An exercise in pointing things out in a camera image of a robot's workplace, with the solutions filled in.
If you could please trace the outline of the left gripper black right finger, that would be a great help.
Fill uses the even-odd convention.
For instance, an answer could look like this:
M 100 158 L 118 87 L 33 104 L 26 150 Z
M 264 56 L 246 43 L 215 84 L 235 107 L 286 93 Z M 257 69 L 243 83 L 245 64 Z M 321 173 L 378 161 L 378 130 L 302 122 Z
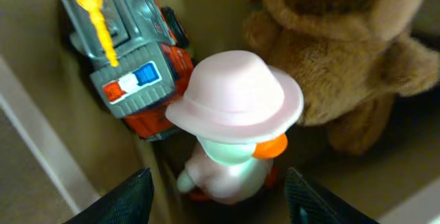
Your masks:
M 291 224 L 378 224 L 294 167 L 287 170 L 285 197 Z

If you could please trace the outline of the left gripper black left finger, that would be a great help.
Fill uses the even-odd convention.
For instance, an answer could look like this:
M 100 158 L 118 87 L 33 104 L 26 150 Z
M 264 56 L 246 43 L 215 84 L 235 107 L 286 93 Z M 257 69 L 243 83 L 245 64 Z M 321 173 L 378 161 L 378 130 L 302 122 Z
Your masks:
M 151 169 L 140 169 L 65 224 L 148 224 L 154 191 Z

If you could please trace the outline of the red toy fire truck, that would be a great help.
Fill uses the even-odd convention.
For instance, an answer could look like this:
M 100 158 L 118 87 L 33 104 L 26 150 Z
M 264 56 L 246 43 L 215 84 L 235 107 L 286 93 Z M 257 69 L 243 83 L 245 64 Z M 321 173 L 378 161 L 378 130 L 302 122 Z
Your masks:
M 91 62 L 89 77 L 108 110 L 152 142 L 177 132 L 166 107 L 182 96 L 194 61 L 174 10 L 155 0 L 61 0 L 69 39 Z

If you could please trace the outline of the brown plush capybara toy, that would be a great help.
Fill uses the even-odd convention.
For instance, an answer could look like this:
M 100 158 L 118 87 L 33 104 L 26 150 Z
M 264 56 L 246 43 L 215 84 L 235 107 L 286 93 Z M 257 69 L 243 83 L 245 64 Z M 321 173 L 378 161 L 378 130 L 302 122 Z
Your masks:
M 424 0 L 262 0 L 243 25 L 250 49 L 300 85 L 301 126 L 324 126 L 359 155 L 383 133 L 396 97 L 439 82 L 439 53 L 411 36 Z

